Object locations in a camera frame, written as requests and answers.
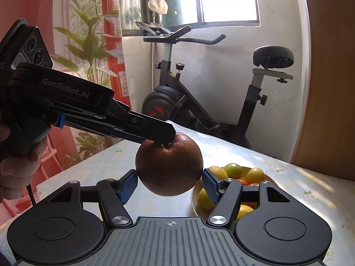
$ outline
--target finger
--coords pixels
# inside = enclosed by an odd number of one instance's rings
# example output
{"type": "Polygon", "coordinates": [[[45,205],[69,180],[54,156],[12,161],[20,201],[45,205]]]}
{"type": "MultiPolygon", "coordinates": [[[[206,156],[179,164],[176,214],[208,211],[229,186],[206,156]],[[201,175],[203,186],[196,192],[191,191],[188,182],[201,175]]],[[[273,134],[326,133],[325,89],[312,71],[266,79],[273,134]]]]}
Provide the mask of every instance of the finger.
{"type": "Polygon", "coordinates": [[[22,189],[11,189],[0,186],[0,197],[6,200],[14,200],[22,196],[22,189]]]}
{"type": "Polygon", "coordinates": [[[10,136],[10,127],[0,122],[0,142],[5,141],[10,136]]]}
{"type": "Polygon", "coordinates": [[[29,177],[8,177],[0,175],[0,186],[11,189],[21,189],[30,184],[32,175],[29,177]]]}
{"type": "Polygon", "coordinates": [[[4,176],[28,177],[41,165],[41,161],[33,162],[30,157],[6,158],[0,163],[0,172],[4,176]]]}
{"type": "Polygon", "coordinates": [[[40,142],[31,151],[30,156],[32,161],[36,162],[40,160],[46,146],[47,146],[47,136],[44,137],[42,140],[40,140],[40,142]]]}

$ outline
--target lemon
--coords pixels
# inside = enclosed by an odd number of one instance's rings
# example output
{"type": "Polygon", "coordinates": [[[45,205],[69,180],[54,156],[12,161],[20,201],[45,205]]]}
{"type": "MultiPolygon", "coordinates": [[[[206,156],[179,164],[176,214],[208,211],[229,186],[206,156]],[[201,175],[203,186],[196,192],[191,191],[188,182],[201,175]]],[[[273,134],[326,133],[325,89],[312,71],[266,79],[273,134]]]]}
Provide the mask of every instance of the lemon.
{"type": "Polygon", "coordinates": [[[240,177],[242,177],[243,169],[236,163],[227,164],[223,167],[223,170],[225,170],[225,172],[227,173],[228,178],[239,179],[240,177]]]}
{"type": "Polygon", "coordinates": [[[197,197],[197,205],[203,210],[210,211],[214,209],[215,205],[209,199],[206,190],[204,188],[201,189],[198,197],[197,197]]]}
{"type": "Polygon", "coordinates": [[[221,167],[211,166],[209,169],[213,172],[213,174],[215,174],[221,180],[228,178],[227,173],[221,167]]]}
{"type": "Polygon", "coordinates": [[[241,217],[243,217],[245,214],[253,211],[254,209],[250,206],[247,206],[247,205],[240,205],[240,209],[239,209],[239,212],[238,212],[238,216],[237,216],[237,220],[239,220],[241,217]]]}
{"type": "Polygon", "coordinates": [[[260,168],[252,168],[245,176],[246,182],[251,183],[259,183],[260,181],[265,179],[265,174],[260,168]]]}

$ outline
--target triangular cutout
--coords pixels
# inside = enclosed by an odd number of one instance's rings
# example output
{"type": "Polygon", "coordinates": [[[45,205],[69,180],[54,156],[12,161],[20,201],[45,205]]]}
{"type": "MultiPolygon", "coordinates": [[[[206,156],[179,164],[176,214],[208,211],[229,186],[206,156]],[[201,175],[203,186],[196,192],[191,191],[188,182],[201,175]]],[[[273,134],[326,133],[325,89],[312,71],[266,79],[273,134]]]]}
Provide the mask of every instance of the triangular cutout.
{"type": "Polygon", "coordinates": [[[273,187],[267,187],[267,199],[269,202],[288,203],[290,200],[273,187]]]}
{"type": "Polygon", "coordinates": [[[61,191],[56,197],[54,197],[50,202],[70,202],[71,201],[71,193],[73,192],[73,188],[65,188],[61,191]]]}

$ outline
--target camera lens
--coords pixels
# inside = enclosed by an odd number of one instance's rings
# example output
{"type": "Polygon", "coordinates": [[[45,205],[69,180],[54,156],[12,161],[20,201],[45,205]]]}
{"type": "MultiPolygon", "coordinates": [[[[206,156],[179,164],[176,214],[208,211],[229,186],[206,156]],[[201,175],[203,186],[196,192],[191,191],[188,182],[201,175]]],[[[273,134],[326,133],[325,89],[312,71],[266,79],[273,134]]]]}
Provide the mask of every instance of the camera lens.
{"type": "Polygon", "coordinates": [[[44,51],[42,50],[42,48],[38,49],[36,54],[34,54],[33,63],[39,64],[40,62],[42,62],[43,56],[44,56],[44,51]]]}
{"type": "Polygon", "coordinates": [[[27,47],[26,47],[28,52],[31,52],[34,49],[34,47],[36,46],[36,42],[37,42],[37,39],[35,36],[32,36],[31,38],[29,38],[29,40],[27,41],[27,47]]]}

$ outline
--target exercise bike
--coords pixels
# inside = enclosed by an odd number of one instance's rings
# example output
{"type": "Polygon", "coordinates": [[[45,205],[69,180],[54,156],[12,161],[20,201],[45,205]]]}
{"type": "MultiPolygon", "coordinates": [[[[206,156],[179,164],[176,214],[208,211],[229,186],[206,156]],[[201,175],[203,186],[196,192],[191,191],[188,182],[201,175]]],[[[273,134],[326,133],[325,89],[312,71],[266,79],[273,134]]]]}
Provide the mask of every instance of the exercise bike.
{"type": "Polygon", "coordinates": [[[279,46],[264,46],[256,49],[253,54],[255,66],[261,68],[253,69],[253,79],[249,85],[244,106],[237,124],[216,121],[205,111],[194,96],[180,82],[181,71],[184,64],[176,63],[177,73],[170,70],[173,45],[178,42],[199,43],[205,45],[215,45],[226,38],[221,34],[214,40],[201,40],[182,37],[191,31],[191,26],[184,26],[173,32],[155,22],[136,22],[141,32],[144,34],[145,42],[163,43],[164,55],[161,62],[157,62],[155,67],[160,69],[159,85],[155,91],[150,93],[144,100],[142,114],[160,119],[162,121],[171,120],[181,126],[209,134],[228,142],[251,148],[245,137],[251,117],[258,101],[265,105],[267,96],[260,96],[261,84],[264,76],[278,78],[277,81],[287,83],[287,79],[293,80],[292,75],[284,72],[271,71],[269,68],[287,68],[293,65],[294,56],[292,51],[279,46]]]}

